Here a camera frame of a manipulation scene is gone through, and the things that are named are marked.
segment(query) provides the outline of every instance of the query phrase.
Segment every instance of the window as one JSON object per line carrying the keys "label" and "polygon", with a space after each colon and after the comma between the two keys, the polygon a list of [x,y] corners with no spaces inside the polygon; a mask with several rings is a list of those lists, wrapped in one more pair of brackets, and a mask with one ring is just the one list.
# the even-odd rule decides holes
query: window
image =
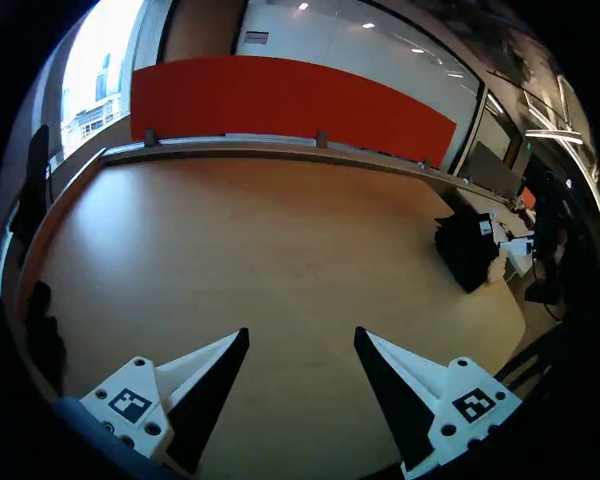
{"label": "window", "polygon": [[76,35],[62,80],[62,149],[69,157],[103,127],[121,118],[122,61],[144,0],[101,0]]}
{"label": "window", "polygon": [[[249,2],[236,54],[290,58],[368,78],[402,92],[456,124],[441,170],[462,152],[480,103],[481,81],[451,52],[367,2]],[[253,42],[249,32],[267,32]]]}

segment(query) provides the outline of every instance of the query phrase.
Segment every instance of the sky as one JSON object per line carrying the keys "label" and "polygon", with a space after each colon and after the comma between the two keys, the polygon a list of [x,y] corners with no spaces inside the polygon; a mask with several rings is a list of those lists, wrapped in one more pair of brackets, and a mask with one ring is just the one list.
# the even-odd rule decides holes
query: sky
{"label": "sky", "polygon": [[108,88],[118,84],[131,29],[143,0],[101,0],[80,27],[66,63],[62,89],[69,89],[70,121],[95,104],[95,79],[111,53]]}

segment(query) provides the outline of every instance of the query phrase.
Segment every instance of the desk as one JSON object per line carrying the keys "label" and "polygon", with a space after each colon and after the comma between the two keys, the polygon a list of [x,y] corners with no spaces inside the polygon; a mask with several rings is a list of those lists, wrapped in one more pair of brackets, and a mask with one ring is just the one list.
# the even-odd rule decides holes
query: desk
{"label": "desk", "polygon": [[356,326],[494,374],[525,323],[504,282],[467,295],[434,246],[450,208],[424,182],[256,158],[107,167],[44,259],[81,397],[136,355],[157,364],[241,326],[251,347],[204,478],[361,478],[399,453]]}
{"label": "desk", "polygon": [[[506,206],[495,200],[490,200],[481,195],[468,192],[466,190],[457,189],[457,193],[466,203],[468,203],[477,213],[479,214],[490,214],[496,213],[495,220],[493,220],[494,227],[494,241],[506,242],[506,233],[501,227],[500,223],[503,223],[505,227],[515,237],[525,237],[531,235],[531,231],[526,228],[524,221],[511,212]],[[504,272],[504,259],[508,258],[511,265],[515,268],[518,275],[523,276],[533,266],[531,254],[528,255],[514,255],[509,251],[501,250],[500,257],[494,260],[492,267],[493,273],[490,272],[490,281],[494,281],[496,278],[502,276]]]}

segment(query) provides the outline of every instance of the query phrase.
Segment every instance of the red panel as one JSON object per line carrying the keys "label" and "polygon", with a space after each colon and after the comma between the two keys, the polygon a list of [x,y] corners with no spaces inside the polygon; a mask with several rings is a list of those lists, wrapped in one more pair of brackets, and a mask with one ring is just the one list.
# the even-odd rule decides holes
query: red panel
{"label": "red panel", "polygon": [[529,190],[526,187],[522,190],[522,203],[524,204],[524,206],[526,208],[529,208],[532,210],[535,207],[535,197],[531,193],[531,190]]}
{"label": "red panel", "polygon": [[193,58],[136,70],[131,136],[290,135],[386,152],[440,167],[455,131],[444,115],[388,86],[282,58]]}

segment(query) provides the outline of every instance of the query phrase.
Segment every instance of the black bag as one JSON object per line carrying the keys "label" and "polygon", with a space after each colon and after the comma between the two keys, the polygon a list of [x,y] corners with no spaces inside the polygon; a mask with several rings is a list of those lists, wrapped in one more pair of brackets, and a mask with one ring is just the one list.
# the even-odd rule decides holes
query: black bag
{"label": "black bag", "polygon": [[[482,285],[499,254],[489,214],[453,214],[436,218],[435,245],[460,286],[471,293]],[[481,228],[488,222],[488,229]]]}

